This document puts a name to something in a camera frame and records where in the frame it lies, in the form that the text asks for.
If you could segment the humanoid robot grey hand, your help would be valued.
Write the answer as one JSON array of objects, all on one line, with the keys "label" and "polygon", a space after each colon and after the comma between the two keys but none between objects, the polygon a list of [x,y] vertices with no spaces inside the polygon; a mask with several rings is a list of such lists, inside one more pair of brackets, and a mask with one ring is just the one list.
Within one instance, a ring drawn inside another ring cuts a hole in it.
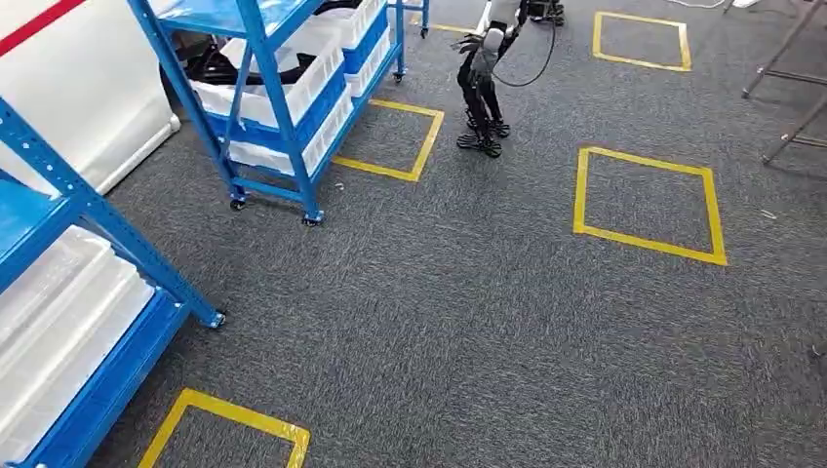
[{"label": "humanoid robot grey hand", "polygon": [[483,33],[469,33],[452,44],[460,54],[471,58],[469,72],[475,75],[491,76],[499,60],[499,52],[505,43],[506,34],[498,28],[486,29]]}]

